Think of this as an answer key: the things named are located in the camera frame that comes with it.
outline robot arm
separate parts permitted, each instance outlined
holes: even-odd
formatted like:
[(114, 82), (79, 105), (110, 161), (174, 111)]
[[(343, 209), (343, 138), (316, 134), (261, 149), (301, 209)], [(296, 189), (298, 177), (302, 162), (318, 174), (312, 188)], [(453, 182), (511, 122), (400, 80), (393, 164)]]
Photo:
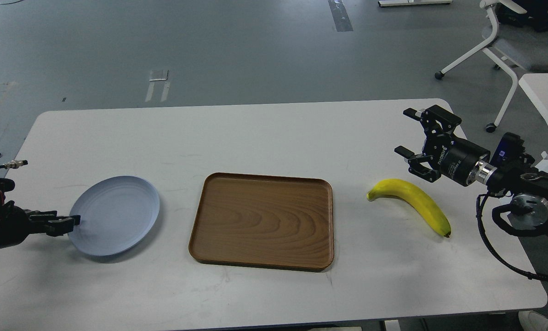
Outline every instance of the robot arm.
[[(492, 210), (495, 224), (518, 237), (548, 235), (548, 173), (532, 166), (535, 160), (525, 153), (520, 136), (507, 132), (489, 161), (487, 149), (453, 134), (462, 122), (458, 116), (437, 105), (422, 111), (409, 108), (403, 114), (419, 121), (426, 136), (419, 154), (403, 146), (394, 149), (409, 164), (409, 172), (428, 182), (434, 182), (444, 174), (462, 186), (473, 182), (486, 185), (488, 192), (480, 195), (476, 204), (479, 231), (486, 247), (513, 271), (529, 278), (548, 280), (548, 275), (524, 272), (505, 262), (492, 248), (482, 225), (486, 199), (509, 194), (511, 203)], [(518, 220), (515, 227), (501, 217), (507, 212)]]
[[(18, 168), (26, 161), (11, 161)], [(5, 203), (5, 192), (12, 191), (15, 182), (0, 178), (0, 248), (18, 245), (32, 233), (45, 233), (56, 237), (71, 232), (80, 224), (80, 216), (57, 216), (57, 211), (24, 210), (14, 201)]]

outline connector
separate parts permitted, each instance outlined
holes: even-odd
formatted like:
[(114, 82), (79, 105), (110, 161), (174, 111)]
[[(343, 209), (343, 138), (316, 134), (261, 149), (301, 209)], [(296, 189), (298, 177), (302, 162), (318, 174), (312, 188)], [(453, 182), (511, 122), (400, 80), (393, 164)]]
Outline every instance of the connector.
[(12, 160), (11, 162), (4, 163), (5, 169), (18, 169), (28, 164), (27, 160)]

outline wooden tray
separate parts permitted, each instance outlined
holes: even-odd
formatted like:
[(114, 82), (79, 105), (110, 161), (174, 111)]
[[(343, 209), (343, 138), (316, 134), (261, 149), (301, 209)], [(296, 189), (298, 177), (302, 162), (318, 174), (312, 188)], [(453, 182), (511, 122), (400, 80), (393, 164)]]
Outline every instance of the wooden tray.
[(188, 251), (202, 263), (324, 270), (333, 261), (331, 186), (312, 178), (212, 174)]

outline yellow banana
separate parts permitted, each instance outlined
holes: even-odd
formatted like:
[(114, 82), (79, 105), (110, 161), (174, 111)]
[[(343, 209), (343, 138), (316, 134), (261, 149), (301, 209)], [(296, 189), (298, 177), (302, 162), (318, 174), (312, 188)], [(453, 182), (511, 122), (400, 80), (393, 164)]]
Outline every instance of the yellow banana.
[(366, 197), (368, 201), (373, 201), (377, 197), (396, 196), (407, 201), (438, 234), (449, 238), (452, 230), (450, 222), (427, 193), (419, 187), (405, 180), (390, 178), (379, 181)]

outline shoe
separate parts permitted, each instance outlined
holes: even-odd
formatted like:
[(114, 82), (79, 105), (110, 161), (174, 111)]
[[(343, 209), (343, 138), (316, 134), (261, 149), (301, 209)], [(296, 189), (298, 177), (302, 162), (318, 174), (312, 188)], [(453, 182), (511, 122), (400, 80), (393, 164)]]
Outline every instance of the shoe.
[(533, 310), (519, 312), (519, 322), (524, 331), (548, 331), (548, 319)]
[(535, 30), (535, 32), (548, 31), (548, 17), (544, 19), (530, 19), (528, 24)]

